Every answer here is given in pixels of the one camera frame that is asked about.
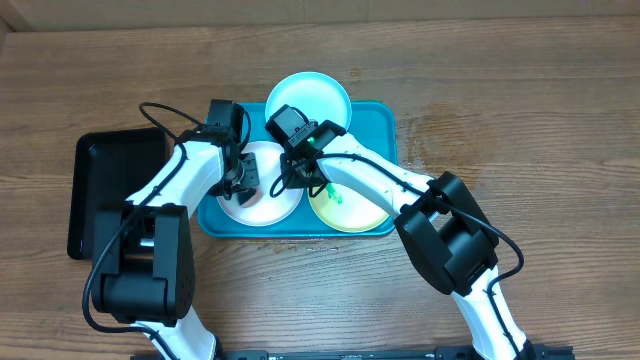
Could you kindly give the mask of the black rectangular tray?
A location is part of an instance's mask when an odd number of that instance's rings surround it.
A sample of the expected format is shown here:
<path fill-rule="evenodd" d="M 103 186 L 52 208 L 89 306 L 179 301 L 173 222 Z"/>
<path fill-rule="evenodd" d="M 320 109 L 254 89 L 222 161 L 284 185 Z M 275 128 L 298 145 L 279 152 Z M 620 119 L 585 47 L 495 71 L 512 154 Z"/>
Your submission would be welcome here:
<path fill-rule="evenodd" d="M 157 128 L 88 133 L 76 143 L 67 254 L 92 257 L 95 213 L 141 190 L 168 157 L 165 134 Z"/>

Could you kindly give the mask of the pink and black sponge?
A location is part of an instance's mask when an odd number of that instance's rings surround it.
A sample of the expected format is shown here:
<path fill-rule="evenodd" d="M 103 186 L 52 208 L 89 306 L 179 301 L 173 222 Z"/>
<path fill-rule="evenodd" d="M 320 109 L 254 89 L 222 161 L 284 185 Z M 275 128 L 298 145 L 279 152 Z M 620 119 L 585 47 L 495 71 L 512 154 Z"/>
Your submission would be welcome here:
<path fill-rule="evenodd" d="M 257 190 L 254 187 L 244 189 L 237 192 L 237 203 L 240 207 L 248 206 L 251 199 L 256 195 Z"/>

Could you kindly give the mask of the light blue plate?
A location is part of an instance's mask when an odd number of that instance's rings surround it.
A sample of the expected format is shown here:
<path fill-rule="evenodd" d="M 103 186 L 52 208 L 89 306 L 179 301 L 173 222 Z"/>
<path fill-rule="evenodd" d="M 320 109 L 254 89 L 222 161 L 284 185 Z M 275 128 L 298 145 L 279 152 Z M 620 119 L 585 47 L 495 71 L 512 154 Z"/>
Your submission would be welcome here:
<path fill-rule="evenodd" d="M 295 107 L 309 120 L 330 120 L 348 129 L 352 118 L 351 99 L 334 78 L 319 72 L 299 72 L 281 80 L 265 105 L 269 119 L 283 105 Z"/>

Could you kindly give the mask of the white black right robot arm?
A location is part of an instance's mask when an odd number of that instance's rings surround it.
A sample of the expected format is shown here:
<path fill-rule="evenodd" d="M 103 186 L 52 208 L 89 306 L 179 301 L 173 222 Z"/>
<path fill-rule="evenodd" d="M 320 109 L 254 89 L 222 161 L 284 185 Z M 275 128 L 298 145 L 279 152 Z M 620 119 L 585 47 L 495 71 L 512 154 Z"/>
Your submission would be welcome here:
<path fill-rule="evenodd" d="M 270 189 L 345 186 L 384 210 L 394 222 L 410 262 L 434 289 L 454 298 L 483 359 L 532 359 L 531 342 L 516 325 L 500 288 L 507 272 L 496 248 L 519 248 L 492 226 L 464 182 L 450 172 L 437 178 L 403 169 L 364 147 L 332 121 L 309 120 L 282 106 L 266 131 L 284 148 L 281 173 Z"/>

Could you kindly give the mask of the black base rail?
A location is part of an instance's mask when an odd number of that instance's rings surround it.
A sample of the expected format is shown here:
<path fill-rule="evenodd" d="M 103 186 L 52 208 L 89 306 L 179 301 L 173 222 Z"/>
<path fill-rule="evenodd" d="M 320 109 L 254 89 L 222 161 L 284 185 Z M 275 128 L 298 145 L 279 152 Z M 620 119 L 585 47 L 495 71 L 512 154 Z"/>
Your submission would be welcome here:
<path fill-rule="evenodd" d="M 575 360 L 571 346 L 533 346 L 535 358 L 541 360 Z M 131 356 L 131 360 L 162 359 L 160 355 Z M 298 352 L 268 353 L 266 351 L 237 351 L 216 355 L 216 360 L 470 360 L 482 359 L 472 346 L 439 346 L 429 351 L 375 352 Z"/>

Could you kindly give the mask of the yellow green plate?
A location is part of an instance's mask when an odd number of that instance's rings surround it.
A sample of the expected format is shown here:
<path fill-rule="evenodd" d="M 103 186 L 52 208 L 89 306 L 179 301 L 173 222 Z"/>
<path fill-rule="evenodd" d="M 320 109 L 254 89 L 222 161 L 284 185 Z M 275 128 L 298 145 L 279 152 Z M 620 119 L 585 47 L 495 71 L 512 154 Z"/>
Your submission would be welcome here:
<path fill-rule="evenodd" d="M 329 183 L 308 191 L 310 206 L 329 227 L 346 233 L 363 233 L 384 223 L 389 215 L 354 190 Z"/>

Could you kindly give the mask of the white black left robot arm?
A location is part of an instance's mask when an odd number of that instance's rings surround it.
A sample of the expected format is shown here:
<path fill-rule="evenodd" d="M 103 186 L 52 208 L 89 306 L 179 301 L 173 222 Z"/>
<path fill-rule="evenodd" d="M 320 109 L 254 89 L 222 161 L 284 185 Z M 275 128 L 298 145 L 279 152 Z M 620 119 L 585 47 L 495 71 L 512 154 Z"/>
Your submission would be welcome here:
<path fill-rule="evenodd" d="M 142 333 L 164 359 L 215 357 L 216 337 L 193 307 L 190 218 L 207 195 L 241 206 L 255 199 L 256 160 L 244 150 L 250 132 L 241 105 L 212 100 L 206 122 L 173 138 L 173 155 L 149 183 L 97 212 L 82 294 L 91 328 Z"/>

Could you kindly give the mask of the teal plastic tray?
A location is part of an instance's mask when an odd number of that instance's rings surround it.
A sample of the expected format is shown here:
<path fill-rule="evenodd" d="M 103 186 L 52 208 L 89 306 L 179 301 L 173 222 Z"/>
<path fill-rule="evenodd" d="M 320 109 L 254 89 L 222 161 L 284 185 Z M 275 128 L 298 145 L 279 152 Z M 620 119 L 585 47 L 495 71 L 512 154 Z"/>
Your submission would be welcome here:
<path fill-rule="evenodd" d="M 368 149 L 396 164 L 396 123 L 385 104 L 375 101 L 357 101 L 352 106 L 352 119 L 348 132 Z M 283 220 L 268 226 L 248 226 L 229 217 L 214 197 L 205 197 L 198 206 L 197 220 L 201 230 L 215 238 L 327 238 L 346 237 L 326 225 L 315 215 L 307 195 Z"/>

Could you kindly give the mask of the white pink plate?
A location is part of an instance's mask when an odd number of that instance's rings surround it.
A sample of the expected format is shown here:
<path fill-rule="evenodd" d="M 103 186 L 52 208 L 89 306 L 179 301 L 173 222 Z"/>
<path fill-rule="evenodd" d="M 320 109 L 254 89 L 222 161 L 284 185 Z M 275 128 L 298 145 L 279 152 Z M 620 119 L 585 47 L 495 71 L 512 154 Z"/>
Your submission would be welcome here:
<path fill-rule="evenodd" d="M 289 216 L 299 204 L 303 190 L 286 189 L 278 197 L 269 195 L 271 186 L 280 175 L 280 155 L 284 149 L 275 142 L 250 142 L 244 153 L 256 156 L 259 185 L 257 192 L 248 204 L 240 205 L 238 195 L 233 194 L 230 200 L 218 197 L 217 201 L 223 211 L 236 222 L 248 226 L 268 226 Z"/>

